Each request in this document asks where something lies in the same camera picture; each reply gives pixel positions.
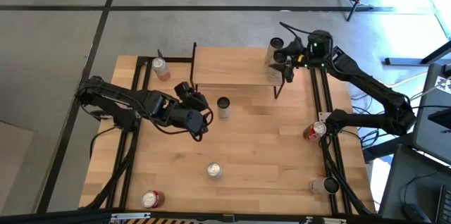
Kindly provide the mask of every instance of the wooden shelf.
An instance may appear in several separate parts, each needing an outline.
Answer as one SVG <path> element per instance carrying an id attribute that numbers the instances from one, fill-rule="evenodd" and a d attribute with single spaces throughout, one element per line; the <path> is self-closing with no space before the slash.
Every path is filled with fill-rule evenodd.
<path id="1" fill-rule="evenodd" d="M 264 65 L 265 48 L 197 47 L 193 81 L 198 85 L 280 86 Z"/>

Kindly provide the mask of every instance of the wooden tabletop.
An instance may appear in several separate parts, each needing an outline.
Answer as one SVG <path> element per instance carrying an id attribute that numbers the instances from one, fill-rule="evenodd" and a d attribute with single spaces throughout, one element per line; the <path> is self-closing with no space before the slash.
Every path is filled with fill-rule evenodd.
<path id="1" fill-rule="evenodd" d="M 130 87 L 136 60 L 136 56 L 119 56 L 111 83 Z M 160 82 L 152 72 L 149 89 L 176 97 L 173 87 L 189 80 L 190 64 L 169 63 L 168 67 L 171 79 Z M 346 83 L 333 77 L 328 80 L 334 108 L 352 112 Z M 328 197 L 308 189 L 309 182 L 325 175 L 318 144 L 302 137 L 302 131 L 316 120 L 308 70 L 296 70 L 293 83 L 285 84 L 278 100 L 269 86 L 199 86 L 199 91 L 214 111 L 216 100 L 228 97 L 230 117 L 224 120 L 216 116 L 199 143 L 185 134 L 162 134 L 143 120 L 127 209 L 143 211 L 141 197 L 154 189 L 166 195 L 158 211 L 331 214 Z M 112 121 L 103 121 L 99 131 L 111 126 Z M 357 132 L 355 128 L 346 130 Z M 113 130 L 97 139 L 81 206 L 90 203 L 110 178 L 120 133 Z M 366 207 L 374 211 L 360 142 L 346 134 L 340 134 L 339 140 L 347 181 Z M 211 162 L 223 166 L 221 179 L 206 176 Z M 344 212 L 341 193 L 337 198 L 338 208 Z"/>
<path id="2" fill-rule="evenodd" d="M 265 48 L 197 47 L 193 81 L 199 86 L 280 86 L 282 75 L 268 73 Z"/>

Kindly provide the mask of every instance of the concrete floor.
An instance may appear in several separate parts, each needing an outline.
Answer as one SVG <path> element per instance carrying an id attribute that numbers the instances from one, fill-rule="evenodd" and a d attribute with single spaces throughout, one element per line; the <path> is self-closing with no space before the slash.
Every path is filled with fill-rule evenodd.
<path id="1" fill-rule="evenodd" d="M 396 6 L 395 13 L 319 12 L 111 12 L 91 75 L 110 79 L 119 55 L 190 56 L 201 46 L 267 46 L 274 36 L 291 40 L 278 25 L 324 29 L 362 70 L 386 83 L 425 68 L 387 67 L 388 56 L 422 58 L 447 41 L 428 0 L 365 0 Z M 4 4 L 100 5 L 105 0 L 0 0 Z M 341 0 L 113 0 L 113 5 L 349 6 Z M 0 120 L 33 131 L 36 139 L 3 213 L 33 210 L 48 170 L 71 97 L 92 44 L 100 12 L 0 11 Z M 422 88 L 422 82 L 416 84 Z M 414 87 L 397 91 L 408 96 Z M 352 94 L 360 91 L 350 86 Z M 89 141 L 98 123 L 79 113 L 50 211 L 76 209 L 89 164 Z"/>

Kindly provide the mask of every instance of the wooden table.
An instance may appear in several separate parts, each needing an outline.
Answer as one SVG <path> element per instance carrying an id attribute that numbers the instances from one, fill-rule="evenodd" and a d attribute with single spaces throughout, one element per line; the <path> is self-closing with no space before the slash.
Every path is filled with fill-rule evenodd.
<path id="1" fill-rule="evenodd" d="M 136 56 L 119 56 L 111 83 L 129 88 L 136 60 Z M 189 81 L 190 64 L 169 63 L 168 67 L 171 79 L 160 82 L 152 72 L 149 89 L 176 97 L 173 87 Z M 352 112 L 346 83 L 333 77 L 328 80 L 333 107 Z M 158 211 L 330 215 L 328 197 L 314 195 L 308 189 L 309 182 L 325 174 L 318 144 L 302 137 L 302 131 L 316 120 L 308 70 L 296 70 L 294 82 L 285 84 L 277 100 L 270 86 L 219 85 L 199 90 L 214 111 L 216 100 L 228 97 L 230 117 L 215 117 L 199 143 L 189 135 L 162 134 L 143 120 L 128 210 L 143 211 L 142 195 L 155 189 L 166 195 L 166 202 Z M 99 131 L 111 126 L 112 121 L 105 120 Z M 354 128 L 347 130 L 357 132 Z M 110 178 L 120 133 L 113 130 L 97 139 L 81 206 L 90 203 Z M 339 140 L 347 181 L 366 207 L 374 211 L 360 142 L 346 134 L 340 134 Z M 210 180 L 205 174 L 213 161 L 223 166 L 220 180 Z M 344 212 L 341 193 L 337 193 L 337 200 L 339 210 Z"/>

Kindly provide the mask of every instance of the red soda can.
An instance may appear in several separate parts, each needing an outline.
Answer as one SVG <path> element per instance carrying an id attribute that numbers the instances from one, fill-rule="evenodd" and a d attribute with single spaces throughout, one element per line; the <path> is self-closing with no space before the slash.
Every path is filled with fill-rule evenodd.
<path id="1" fill-rule="evenodd" d="M 308 142 L 319 140 L 327 131 L 326 124 L 323 122 L 315 122 L 304 130 L 304 138 Z"/>
<path id="2" fill-rule="evenodd" d="M 164 193 L 157 192 L 154 190 L 149 190 L 144 193 L 141 200 L 142 206 L 147 209 L 156 208 L 162 206 L 164 203 Z"/>

